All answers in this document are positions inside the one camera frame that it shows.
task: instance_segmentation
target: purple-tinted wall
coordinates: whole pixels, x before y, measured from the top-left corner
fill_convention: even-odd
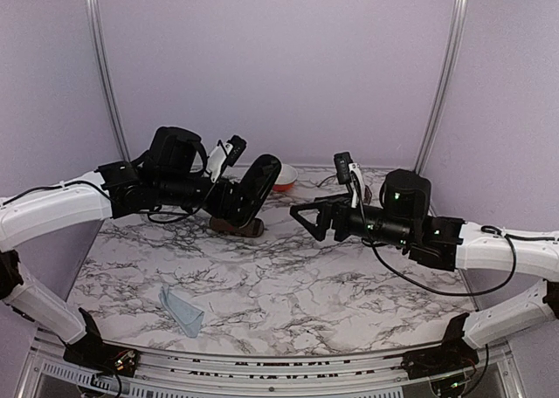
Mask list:
[[[426,169],[439,214],[510,229],[559,228],[559,0],[470,0]],[[471,271],[476,289],[506,274]],[[534,283],[517,277],[491,305]],[[528,397],[559,390],[559,322],[515,335]]]
[[[132,155],[161,124],[207,147],[412,167],[454,0],[99,0]]]
[[[85,0],[0,0],[0,194],[15,195],[118,160],[101,95]],[[18,249],[66,295],[97,225],[83,224]],[[13,396],[33,324],[0,305],[0,385]]]

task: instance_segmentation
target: marble countertop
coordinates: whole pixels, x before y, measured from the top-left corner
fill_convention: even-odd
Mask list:
[[[389,273],[356,237],[316,242],[289,206],[342,193],[333,168],[299,168],[295,187],[272,193],[260,238],[219,235],[208,215],[158,225],[145,216],[104,223],[70,294],[106,340],[194,353],[314,355],[357,353],[441,340],[469,298],[440,297]],[[376,202],[386,171],[364,169]],[[440,290],[465,292],[458,273],[418,266],[392,248],[398,270]],[[205,311],[196,339],[163,309],[163,284]]]

